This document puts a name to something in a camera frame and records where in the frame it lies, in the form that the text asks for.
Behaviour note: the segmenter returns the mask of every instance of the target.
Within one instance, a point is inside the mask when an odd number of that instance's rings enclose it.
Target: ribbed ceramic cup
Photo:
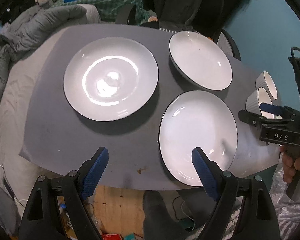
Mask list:
[[[277,88],[267,71],[263,71],[256,79],[256,89],[260,87],[264,88],[273,99],[276,100],[278,98]]]
[[[260,110],[261,103],[267,103],[272,105],[271,98],[268,92],[263,87],[258,88],[248,97],[246,101],[246,109],[249,112],[260,114],[266,118],[273,119],[274,118],[273,114]]]

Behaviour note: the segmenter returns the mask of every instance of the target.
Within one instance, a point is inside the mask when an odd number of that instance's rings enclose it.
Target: white plate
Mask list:
[[[223,90],[232,81],[228,58],[213,41],[194,32],[178,32],[169,41],[176,69],[190,81],[211,90]]]
[[[145,46],[109,37],[74,55],[63,86],[77,112],[92,120],[113,121],[140,109],[152,96],[158,77],[157,63]]]
[[[159,146],[165,165],[179,181],[202,186],[191,154],[201,147],[222,171],[237,149],[237,126],[226,104],[205,91],[181,94],[168,106],[160,124]]]

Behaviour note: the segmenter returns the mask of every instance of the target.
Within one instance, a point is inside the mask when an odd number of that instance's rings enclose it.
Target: screw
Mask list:
[[[44,175],[41,175],[41,176],[39,176],[39,178],[38,178],[38,181],[44,181],[45,180],[45,178],[46,178],[46,176],[44,176]]]
[[[261,176],[259,176],[259,175],[254,176],[254,179],[255,179],[256,181],[262,181],[262,178],[261,178]]]
[[[222,174],[225,177],[231,177],[231,172],[230,171],[223,171]]]
[[[70,176],[70,177],[74,177],[74,176],[77,175],[77,174],[78,174],[78,172],[75,171],[75,170],[69,172],[69,176]]]

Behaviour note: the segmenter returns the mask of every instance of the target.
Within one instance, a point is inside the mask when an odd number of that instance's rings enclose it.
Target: gray tabletop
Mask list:
[[[27,114],[20,155],[47,170],[65,175],[77,170],[100,146],[109,150],[109,164],[100,184],[133,189],[175,190],[190,188],[176,181],[159,151],[158,132],[169,103],[185,91],[200,90],[187,82],[169,58],[171,33],[130,25],[77,25],[66,30],[55,44],[35,85]],[[68,104],[63,75],[73,55],[86,44],[105,37],[140,42],[154,55],[159,68],[158,86],[150,100],[134,114],[112,122],[89,120]],[[238,130],[238,147],[229,170],[245,177],[278,162],[278,145],[261,142],[254,128],[238,120],[247,97],[255,90],[259,73],[228,57],[233,70],[231,85],[212,91],[231,110]]]

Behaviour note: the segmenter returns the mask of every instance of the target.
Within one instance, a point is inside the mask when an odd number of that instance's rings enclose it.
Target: green checkered tablecloth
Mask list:
[[[142,0],[76,0],[68,3],[65,3],[63,0],[58,0],[52,7],[73,4],[93,4],[98,9],[102,21],[114,22],[120,8],[130,3],[137,5],[136,24],[140,25],[147,21],[150,15],[143,9]]]

